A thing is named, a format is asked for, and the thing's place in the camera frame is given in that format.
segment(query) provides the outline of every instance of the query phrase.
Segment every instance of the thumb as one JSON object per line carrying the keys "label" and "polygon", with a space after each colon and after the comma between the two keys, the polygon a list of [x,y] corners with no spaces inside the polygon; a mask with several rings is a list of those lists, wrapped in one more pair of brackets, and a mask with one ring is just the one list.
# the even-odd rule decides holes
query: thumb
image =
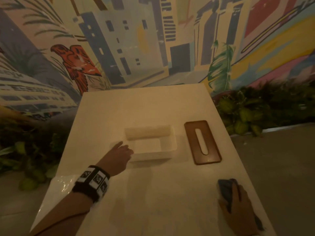
{"label": "thumb", "polygon": [[118,147],[120,147],[123,144],[123,141],[120,141],[119,143],[117,143],[115,146],[113,146],[112,150],[117,149]]}
{"label": "thumb", "polygon": [[229,217],[230,213],[229,213],[229,211],[227,211],[226,203],[224,201],[220,200],[220,199],[218,200],[218,203],[219,203],[219,206],[220,206],[220,208],[222,210],[223,215],[225,217]]}

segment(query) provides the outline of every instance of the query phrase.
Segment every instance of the plastic wrap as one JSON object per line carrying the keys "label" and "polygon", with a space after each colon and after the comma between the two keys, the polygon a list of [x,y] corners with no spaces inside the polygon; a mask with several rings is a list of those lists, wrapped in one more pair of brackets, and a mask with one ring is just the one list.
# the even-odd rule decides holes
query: plastic wrap
{"label": "plastic wrap", "polygon": [[55,177],[51,180],[47,193],[38,210],[31,230],[72,190],[79,175]]}

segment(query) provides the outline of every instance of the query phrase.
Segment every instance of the concrete floor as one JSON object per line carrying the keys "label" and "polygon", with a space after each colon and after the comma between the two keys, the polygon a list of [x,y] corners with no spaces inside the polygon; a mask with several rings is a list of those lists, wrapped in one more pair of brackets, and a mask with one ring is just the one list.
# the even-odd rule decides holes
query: concrete floor
{"label": "concrete floor", "polygon": [[[234,137],[255,190],[278,236],[315,235],[315,125]],[[0,177],[0,232],[25,236],[48,185],[18,191],[20,173]]]}

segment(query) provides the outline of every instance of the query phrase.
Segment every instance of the open white box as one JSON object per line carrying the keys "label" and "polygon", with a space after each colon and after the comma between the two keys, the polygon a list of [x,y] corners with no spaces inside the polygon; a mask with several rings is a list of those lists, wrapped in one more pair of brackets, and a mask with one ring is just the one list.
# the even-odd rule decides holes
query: open white box
{"label": "open white box", "polygon": [[174,127],[131,127],[124,129],[124,143],[134,151],[130,161],[169,158],[167,152],[177,149]]}

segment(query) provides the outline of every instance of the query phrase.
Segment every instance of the oval slot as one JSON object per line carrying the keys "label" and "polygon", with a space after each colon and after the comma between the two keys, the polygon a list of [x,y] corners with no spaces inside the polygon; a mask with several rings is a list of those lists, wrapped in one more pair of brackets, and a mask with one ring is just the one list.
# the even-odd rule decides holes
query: oval slot
{"label": "oval slot", "polygon": [[209,154],[208,148],[207,148],[206,142],[204,141],[204,138],[203,138],[201,130],[199,128],[196,128],[195,132],[196,132],[196,135],[197,135],[198,142],[199,142],[199,145],[200,145],[202,153],[204,155],[208,155]]}

